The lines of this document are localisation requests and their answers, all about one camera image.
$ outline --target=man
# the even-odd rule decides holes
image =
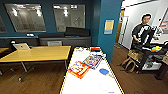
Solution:
[[[149,45],[154,32],[151,32],[151,27],[147,24],[151,18],[150,14],[142,16],[141,24],[138,24],[132,31],[132,45],[131,49],[135,49],[136,46]]]

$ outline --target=blue wall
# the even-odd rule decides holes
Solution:
[[[93,3],[95,7],[94,14],[99,14],[99,16],[93,16],[95,17],[93,22],[96,24],[92,25],[92,33],[94,33],[93,43],[95,46],[101,47],[103,53],[107,54],[107,61],[111,63],[122,0],[94,0]],[[113,31],[109,35],[104,34],[106,20],[114,20]]]
[[[55,33],[56,23],[54,17],[53,4],[84,4],[85,5],[85,27],[90,29],[91,23],[91,2],[90,0],[0,0],[0,15],[6,26],[7,33],[0,33],[0,37],[27,37],[27,33],[15,32],[12,22],[6,12],[4,4],[16,3],[16,4],[40,4],[42,6],[42,13],[46,27],[46,33]]]
[[[91,36],[92,45],[98,46],[99,23],[100,23],[101,0],[94,0],[92,2],[92,21],[91,21]]]

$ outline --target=floor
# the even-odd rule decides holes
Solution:
[[[125,94],[168,94],[168,73],[163,80],[156,80],[153,71],[126,73],[119,64],[127,54],[128,50],[114,47],[111,63]],[[18,81],[24,73],[20,63],[0,65],[4,73],[0,76],[0,94],[59,94],[66,73],[64,62],[26,64],[28,67],[35,65],[35,69],[23,78],[23,82]]]
[[[156,80],[157,71],[144,71],[136,74],[123,71],[119,66],[127,58],[128,50],[114,47],[111,68],[125,94],[168,94],[168,72],[163,80]]]

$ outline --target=colorful book cover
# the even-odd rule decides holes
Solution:
[[[67,69],[67,71],[82,79],[83,76],[89,71],[89,68],[90,67],[88,65],[83,64],[81,61],[76,61],[75,64]]]
[[[83,63],[90,66],[92,69],[96,69],[101,60],[102,56],[100,55],[90,55],[83,61]]]

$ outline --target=desk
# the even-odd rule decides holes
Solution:
[[[69,66],[75,61],[83,61],[89,54],[90,51],[75,49]],[[60,94],[124,94],[116,77],[102,75],[99,72],[101,68],[109,70],[110,74],[114,75],[106,59],[102,60],[95,70],[89,69],[82,79],[67,72]]]
[[[0,48],[0,53],[5,52],[6,50],[8,50],[9,48]]]
[[[71,46],[39,46],[28,50],[16,50],[1,58],[0,62],[21,62],[25,72],[28,72],[25,61],[65,60],[66,67],[70,48]]]
[[[0,54],[8,50],[9,48],[0,48]]]

